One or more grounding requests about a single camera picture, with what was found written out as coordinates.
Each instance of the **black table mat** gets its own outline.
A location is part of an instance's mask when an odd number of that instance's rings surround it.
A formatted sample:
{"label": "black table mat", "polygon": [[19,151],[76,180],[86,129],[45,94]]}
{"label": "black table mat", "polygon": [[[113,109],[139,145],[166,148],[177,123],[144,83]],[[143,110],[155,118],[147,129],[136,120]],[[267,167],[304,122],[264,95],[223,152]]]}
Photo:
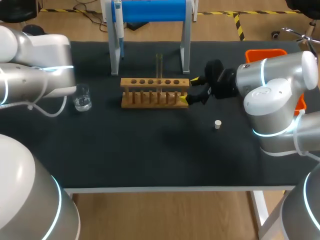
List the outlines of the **black table mat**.
{"label": "black table mat", "polygon": [[[316,162],[262,153],[240,97],[189,109],[121,109],[120,78],[154,78],[156,53],[163,54],[164,78],[192,79],[209,60],[236,68],[246,50],[268,48],[300,50],[294,42],[193,42],[190,75],[182,75],[179,43],[127,42],[119,76],[110,76],[107,43],[73,42],[76,80],[89,84],[92,109],[76,112],[70,97],[56,118],[25,106],[4,109],[0,133],[29,148],[64,188],[293,186]],[[320,110],[318,88],[305,100],[307,112]],[[40,105],[54,113],[61,102]],[[215,120],[222,121],[219,131],[212,130]]]}

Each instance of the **wooden test tube rack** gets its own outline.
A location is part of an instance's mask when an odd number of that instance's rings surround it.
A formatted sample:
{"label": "wooden test tube rack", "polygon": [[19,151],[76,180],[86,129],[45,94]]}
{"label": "wooden test tube rack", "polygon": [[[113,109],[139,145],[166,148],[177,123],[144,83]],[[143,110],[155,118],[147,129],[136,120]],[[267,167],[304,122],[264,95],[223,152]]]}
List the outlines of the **wooden test tube rack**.
{"label": "wooden test tube rack", "polygon": [[[189,88],[187,78],[121,78],[120,85],[124,88],[122,108],[180,109],[188,107],[187,103],[179,99],[180,96],[187,94]],[[180,91],[169,91],[173,88]]]}

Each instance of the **wooden floor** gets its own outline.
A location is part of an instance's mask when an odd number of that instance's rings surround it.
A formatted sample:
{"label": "wooden floor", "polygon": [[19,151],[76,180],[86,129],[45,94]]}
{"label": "wooden floor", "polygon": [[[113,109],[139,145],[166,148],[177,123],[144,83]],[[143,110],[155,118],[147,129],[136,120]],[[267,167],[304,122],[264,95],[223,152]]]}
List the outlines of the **wooden floor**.
{"label": "wooden floor", "polygon": [[[74,0],[45,0],[47,9],[72,9]],[[88,9],[101,11],[99,2]],[[286,11],[285,0],[199,0],[199,12]],[[304,33],[309,19],[302,14],[243,14],[240,23],[246,40],[271,40],[271,32],[290,27]],[[107,41],[81,13],[41,12],[28,22],[47,33],[64,34],[72,41]],[[6,26],[19,29],[17,24]],[[126,41],[180,41],[182,24],[150,23],[137,31],[125,30]],[[315,38],[320,38],[318,29]],[[199,15],[192,24],[192,41],[239,41],[232,17]],[[281,33],[280,40],[295,37]],[[282,197],[281,191],[265,191],[268,211]],[[257,228],[246,192],[170,192],[80,194],[80,240],[254,240]]]}

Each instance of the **orange bin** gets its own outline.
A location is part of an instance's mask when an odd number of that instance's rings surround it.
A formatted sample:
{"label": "orange bin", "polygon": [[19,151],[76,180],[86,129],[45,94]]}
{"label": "orange bin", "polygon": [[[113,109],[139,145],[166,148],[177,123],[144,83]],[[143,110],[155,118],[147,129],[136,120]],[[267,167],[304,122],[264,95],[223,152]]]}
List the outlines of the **orange bin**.
{"label": "orange bin", "polygon": [[[282,55],[287,55],[287,52],[283,49],[250,49],[245,52],[245,61],[246,63],[252,63]],[[294,115],[299,115],[299,111],[301,109],[307,109],[304,94],[302,94],[298,100],[298,103],[294,110]]]}

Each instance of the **blue foam roller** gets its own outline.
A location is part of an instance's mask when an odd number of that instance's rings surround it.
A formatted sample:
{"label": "blue foam roller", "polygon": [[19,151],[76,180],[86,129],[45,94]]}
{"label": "blue foam roller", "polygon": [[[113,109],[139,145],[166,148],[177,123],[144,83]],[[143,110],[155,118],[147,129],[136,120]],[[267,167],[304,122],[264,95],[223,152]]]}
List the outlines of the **blue foam roller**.
{"label": "blue foam roller", "polygon": [[[122,0],[123,22],[183,22],[186,0]],[[112,20],[116,22],[112,1]]]}

